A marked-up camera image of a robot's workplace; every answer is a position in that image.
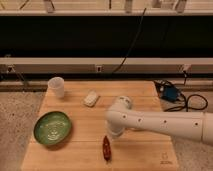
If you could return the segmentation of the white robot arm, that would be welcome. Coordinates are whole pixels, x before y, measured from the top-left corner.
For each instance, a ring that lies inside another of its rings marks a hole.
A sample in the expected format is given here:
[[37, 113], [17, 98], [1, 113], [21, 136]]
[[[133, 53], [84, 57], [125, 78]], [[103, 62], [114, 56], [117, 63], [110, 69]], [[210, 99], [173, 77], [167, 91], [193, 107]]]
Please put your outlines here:
[[181, 137], [213, 146], [213, 113], [132, 110], [127, 96], [117, 97], [106, 111], [109, 134], [119, 137], [126, 128]]

